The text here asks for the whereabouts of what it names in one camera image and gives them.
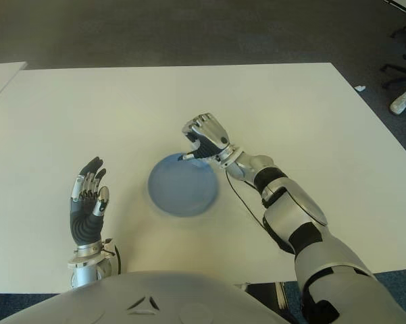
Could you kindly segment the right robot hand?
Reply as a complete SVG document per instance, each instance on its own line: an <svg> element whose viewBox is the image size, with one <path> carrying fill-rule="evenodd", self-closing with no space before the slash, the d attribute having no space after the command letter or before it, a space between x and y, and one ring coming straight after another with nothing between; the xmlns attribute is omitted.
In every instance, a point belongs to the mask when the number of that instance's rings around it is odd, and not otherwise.
<svg viewBox="0 0 406 324"><path fill-rule="evenodd" d="M182 133L198 146L193 151L183 154L179 160L214 157L230 144L227 132L210 113L198 115L188 121L182 129Z"/></svg>

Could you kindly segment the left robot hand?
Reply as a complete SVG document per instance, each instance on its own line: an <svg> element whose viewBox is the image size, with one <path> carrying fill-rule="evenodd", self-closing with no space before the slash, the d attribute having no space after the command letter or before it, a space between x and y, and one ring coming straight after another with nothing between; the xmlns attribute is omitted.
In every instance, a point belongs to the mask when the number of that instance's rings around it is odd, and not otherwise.
<svg viewBox="0 0 406 324"><path fill-rule="evenodd" d="M75 179L70 196L70 231L77 246L101 239L103 218L109 204L109 189L100 186L105 174L103 160L95 157Z"/></svg>

